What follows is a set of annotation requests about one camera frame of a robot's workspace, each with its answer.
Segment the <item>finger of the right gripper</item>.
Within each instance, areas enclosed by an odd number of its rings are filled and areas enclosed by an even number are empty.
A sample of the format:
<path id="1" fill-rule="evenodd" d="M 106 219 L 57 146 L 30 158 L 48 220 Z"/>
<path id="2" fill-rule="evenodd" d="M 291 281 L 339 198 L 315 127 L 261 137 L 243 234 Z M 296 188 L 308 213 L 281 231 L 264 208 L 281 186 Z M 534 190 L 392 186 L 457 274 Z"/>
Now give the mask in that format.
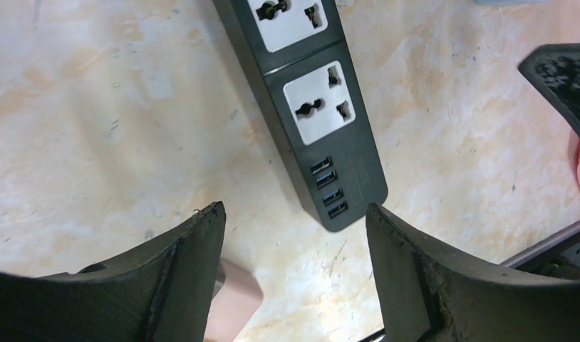
<path id="1" fill-rule="evenodd" d="M 518 70 L 580 138 L 580 43 L 542 45 Z"/>

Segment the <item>pink brown charger plug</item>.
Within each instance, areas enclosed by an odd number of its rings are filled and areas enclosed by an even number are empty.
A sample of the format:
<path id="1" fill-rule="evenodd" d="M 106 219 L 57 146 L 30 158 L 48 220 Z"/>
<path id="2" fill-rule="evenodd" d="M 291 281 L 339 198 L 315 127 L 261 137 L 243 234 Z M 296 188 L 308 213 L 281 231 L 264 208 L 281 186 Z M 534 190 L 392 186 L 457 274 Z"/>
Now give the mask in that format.
<path id="1" fill-rule="evenodd" d="M 261 306 L 263 299 L 262 289 L 249 271 L 221 259 L 204 340 L 233 341 Z"/>

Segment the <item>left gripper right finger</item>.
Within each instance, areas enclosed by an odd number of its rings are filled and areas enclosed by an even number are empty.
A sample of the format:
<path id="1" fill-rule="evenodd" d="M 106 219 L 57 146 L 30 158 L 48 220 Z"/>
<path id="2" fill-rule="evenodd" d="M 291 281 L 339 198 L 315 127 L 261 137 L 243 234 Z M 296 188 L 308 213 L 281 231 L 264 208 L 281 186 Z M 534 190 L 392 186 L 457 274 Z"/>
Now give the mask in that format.
<path id="1" fill-rule="evenodd" d="M 580 280 L 494 264 L 370 204 L 384 341 L 580 341 Z"/>

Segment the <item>black power strip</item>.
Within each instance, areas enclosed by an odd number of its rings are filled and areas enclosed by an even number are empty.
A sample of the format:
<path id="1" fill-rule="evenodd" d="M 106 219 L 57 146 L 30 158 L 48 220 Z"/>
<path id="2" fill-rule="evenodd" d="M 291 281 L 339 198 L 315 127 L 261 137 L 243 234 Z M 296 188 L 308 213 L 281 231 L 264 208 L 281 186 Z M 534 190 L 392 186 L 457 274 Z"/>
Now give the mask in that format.
<path id="1" fill-rule="evenodd" d="M 334 1 L 215 7 L 301 206 L 339 232 L 388 187 Z"/>

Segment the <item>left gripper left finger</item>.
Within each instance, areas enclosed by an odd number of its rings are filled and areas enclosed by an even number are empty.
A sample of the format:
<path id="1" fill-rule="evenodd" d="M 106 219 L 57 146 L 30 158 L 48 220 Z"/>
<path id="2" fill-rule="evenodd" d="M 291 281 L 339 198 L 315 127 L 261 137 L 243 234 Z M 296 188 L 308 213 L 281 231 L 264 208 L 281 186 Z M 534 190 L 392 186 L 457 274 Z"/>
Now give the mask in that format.
<path id="1" fill-rule="evenodd" d="M 226 218 L 213 202 L 76 274 L 0 272 L 0 341 L 202 341 Z"/>

